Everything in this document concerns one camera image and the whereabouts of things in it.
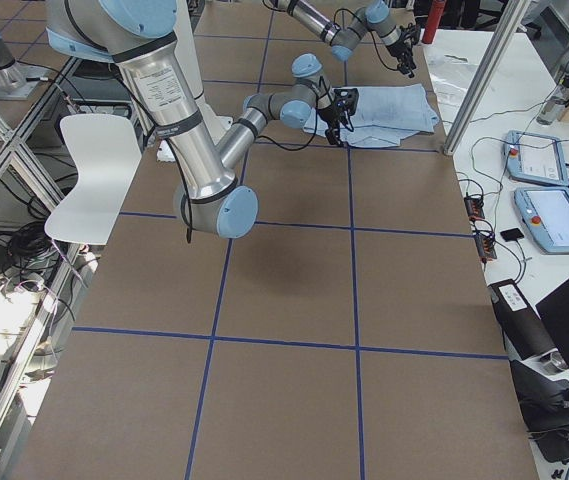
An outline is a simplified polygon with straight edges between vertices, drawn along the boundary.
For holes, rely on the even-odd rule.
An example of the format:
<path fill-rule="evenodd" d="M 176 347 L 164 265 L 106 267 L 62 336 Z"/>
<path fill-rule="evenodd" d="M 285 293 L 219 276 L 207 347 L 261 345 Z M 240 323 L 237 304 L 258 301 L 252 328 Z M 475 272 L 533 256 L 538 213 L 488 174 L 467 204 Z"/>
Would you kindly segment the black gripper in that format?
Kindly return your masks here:
<path fill-rule="evenodd" d="M 413 58 L 413 47 L 407 47 L 399 38 L 391 45 L 391 55 L 397 60 L 397 70 L 408 78 L 415 76 L 416 64 Z"/>
<path fill-rule="evenodd" d="M 320 118 L 326 123 L 325 136 L 330 145 L 341 147 L 342 140 L 340 129 L 344 124 L 339 118 L 335 106 L 332 104 L 329 107 L 319 110 Z"/>

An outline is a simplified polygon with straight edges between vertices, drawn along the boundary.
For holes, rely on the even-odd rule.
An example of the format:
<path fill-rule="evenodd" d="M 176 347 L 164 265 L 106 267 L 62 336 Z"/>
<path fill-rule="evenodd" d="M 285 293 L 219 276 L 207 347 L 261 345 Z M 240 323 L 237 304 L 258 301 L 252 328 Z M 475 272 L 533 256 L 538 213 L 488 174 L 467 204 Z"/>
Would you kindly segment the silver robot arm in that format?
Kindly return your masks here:
<path fill-rule="evenodd" d="M 401 26 L 394 20 L 385 1 L 373 1 L 355 12 L 347 26 L 339 25 L 319 12 L 307 1 L 264 1 L 274 11 L 285 12 L 296 19 L 323 43 L 331 47 L 333 56 L 346 62 L 366 34 L 376 34 L 388 53 L 397 61 L 395 71 L 413 78 L 417 68 L 413 47 L 420 40 L 420 27 L 409 23 Z"/>
<path fill-rule="evenodd" d="M 176 2 L 49 1 L 46 14 L 53 49 L 118 67 L 132 99 L 176 158 L 182 184 L 174 205 L 188 231 L 239 238 L 251 230 L 257 195 L 240 185 L 234 166 L 270 121 L 301 129 L 315 117 L 337 145 L 340 128 L 356 110 L 357 90 L 333 88 L 318 59 L 304 54 L 293 62 L 289 90 L 249 97 L 215 141 L 175 53 Z"/>

